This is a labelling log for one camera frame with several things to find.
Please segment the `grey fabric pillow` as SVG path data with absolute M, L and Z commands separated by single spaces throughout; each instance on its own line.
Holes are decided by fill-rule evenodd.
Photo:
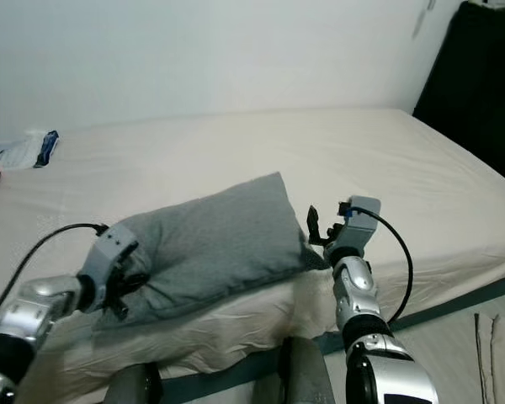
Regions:
M 168 321 L 328 266 L 307 242 L 280 173 L 119 224 L 138 243 L 125 268 L 147 281 L 121 297 L 124 316 L 108 311 L 98 328 Z

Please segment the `robot left leg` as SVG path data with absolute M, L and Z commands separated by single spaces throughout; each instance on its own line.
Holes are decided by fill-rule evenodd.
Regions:
M 157 363 L 137 363 L 113 374 L 102 404 L 159 404 L 162 396 Z

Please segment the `robot leg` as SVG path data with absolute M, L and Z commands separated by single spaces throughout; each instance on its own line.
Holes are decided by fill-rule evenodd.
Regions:
M 102 404 L 159 404 L 162 396 L 157 363 L 137 363 L 113 374 Z
M 280 404 L 336 404 L 336 397 L 317 343 L 290 336 L 280 347 L 277 360 Z

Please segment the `cream bed mattress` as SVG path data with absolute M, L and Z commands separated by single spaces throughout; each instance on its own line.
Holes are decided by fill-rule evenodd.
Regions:
M 114 223 L 280 173 L 296 219 L 314 205 L 337 222 L 352 195 L 412 254 L 403 322 L 455 311 L 505 290 L 505 178 L 400 110 L 306 110 L 145 120 L 63 132 L 48 166 L 0 178 L 0 292 L 29 248 L 69 223 Z M 272 370 L 291 334 L 338 342 L 329 273 L 299 274 L 144 327 L 99 330 L 98 315 L 56 324 L 18 404 L 101 396 L 115 372 L 155 360 L 167 399 L 184 401 Z

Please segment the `robot right leg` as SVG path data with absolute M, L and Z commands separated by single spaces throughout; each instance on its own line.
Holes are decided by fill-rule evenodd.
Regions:
M 317 343 L 290 336 L 280 347 L 277 360 L 280 404 L 336 404 L 336 397 Z

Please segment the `white blue plastic packet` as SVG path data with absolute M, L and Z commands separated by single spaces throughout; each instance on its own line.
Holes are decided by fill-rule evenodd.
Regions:
M 57 130 L 31 131 L 24 139 L 0 142 L 0 170 L 17 172 L 45 167 L 59 143 Z

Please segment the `black cabinet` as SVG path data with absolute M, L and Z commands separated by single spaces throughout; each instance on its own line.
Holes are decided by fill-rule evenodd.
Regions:
M 457 8 L 413 110 L 505 178 L 505 8 Z

